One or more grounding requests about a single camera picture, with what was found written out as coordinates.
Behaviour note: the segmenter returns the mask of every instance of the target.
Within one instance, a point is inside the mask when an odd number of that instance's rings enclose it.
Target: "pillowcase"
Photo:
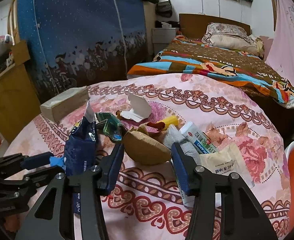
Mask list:
[[[245,30],[230,24],[210,23],[202,42],[213,47],[236,49],[260,58],[264,57],[263,41],[254,35],[247,36]]]
[[[208,24],[206,34],[204,35],[201,41],[203,43],[210,44],[211,36],[217,34],[237,36],[243,38],[248,43],[250,42],[250,39],[248,38],[246,31],[242,27],[225,23]]]

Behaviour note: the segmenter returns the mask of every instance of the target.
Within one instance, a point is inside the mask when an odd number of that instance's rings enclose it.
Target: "screw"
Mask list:
[[[239,179],[239,174],[238,174],[238,173],[233,172],[230,176],[231,176],[233,179]]]
[[[195,170],[196,170],[197,172],[203,172],[203,171],[205,171],[205,168],[204,168],[203,166],[197,166],[197,167],[195,168]]]
[[[95,172],[95,171],[99,171],[100,170],[100,167],[98,165],[93,165],[91,168],[90,168],[91,171]]]
[[[65,176],[63,172],[60,172],[56,175],[56,179],[62,179]]]

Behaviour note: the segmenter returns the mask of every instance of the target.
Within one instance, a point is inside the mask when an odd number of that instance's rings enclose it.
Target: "pink floral bedspread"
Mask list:
[[[89,87],[94,111],[129,110],[127,93],[145,98],[152,106],[148,121],[176,115],[183,125],[193,121],[206,131],[218,149],[231,141],[238,145],[255,182],[253,193],[266,211],[279,239],[288,233],[290,183],[283,140],[256,103],[242,91],[211,78],[192,74],[164,74]],[[52,123],[42,115],[29,123],[5,155],[36,155],[52,151],[62,156],[68,133],[82,118],[85,106]],[[113,143],[100,135],[98,155],[107,155]],[[15,176],[22,178],[22,172]],[[37,200],[43,188],[32,197]],[[110,239],[184,239],[192,209],[182,205],[170,163],[142,166],[126,154],[117,185],[102,206]],[[20,216],[21,222],[26,214]],[[221,210],[216,209],[213,239],[219,239]],[[80,220],[75,218],[76,239]]]

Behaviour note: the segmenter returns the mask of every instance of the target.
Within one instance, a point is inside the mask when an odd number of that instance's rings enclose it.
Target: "paper packet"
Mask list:
[[[228,176],[232,172],[237,172],[249,188],[254,187],[252,176],[235,142],[219,152],[200,154],[199,158],[201,165],[212,173]]]
[[[210,170],[212,173],[228,176],[231,172],[237,172],[242,179],[246,182],[249,188],[254,187],[254,182],[251,174],[249,173],[246,163],[237,147],[236,143],[232,142],[223,150],[210,154],[199,154],[200,164]],[[175,171],[173,161],[170,164]],[[187,196],[181,189],[177,177],[175,177],[177,186],[182,197],[183,205],[187,207],[194,206],[194,196]],[[215,206],[221,206],[221,194],[215,194]]]

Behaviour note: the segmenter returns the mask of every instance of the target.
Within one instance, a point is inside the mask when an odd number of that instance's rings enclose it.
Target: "colorful bedspread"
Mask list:
[[[239,147],[255,186],[257,197],[279,239],[288,234],[290,182],[283,140],[259,106],[243,91],[202,75],[166,74],[126,81],[103,82],[88,87],[90,105],[95,112],[128,111],[128,93],[145,98],[152,108],[148,119],[157,122],[175,115],[181,127],[188,121],[207,132],[221,150],[231,142]],[[81,120],[85,105],[58,123],[42,115],[30,122],[11,143],[5,156],[14,153],[36,155],[51,151],[62,156],[74,123]],[[135,123],[124,121],[126,127]],[[108,155],[114,144],[99,135],[97,155]],[[20,172],[12,179],[21,179]],[[31,198],[32,207],[44,187]],[[169,162],[143,166],[125,154],[115,189],[102,197],[102,208],[110,240],[183,240],[192,209],[182,203]],[[20,222],[26,213],[20,215]],[[215,211],[213,240],[221,228],[221,208]],[[5,228],[13,230],[17,218],[7,219]],[[75,239],[81,239],[80,219],[75,217]]]
[[[257,92],[294,108],[294,87],[259,57],[247,52],[215,48],[178,35],[153,62],[133,66],[128,77],[163,73],[200,74],[238,87],[248,95]]]

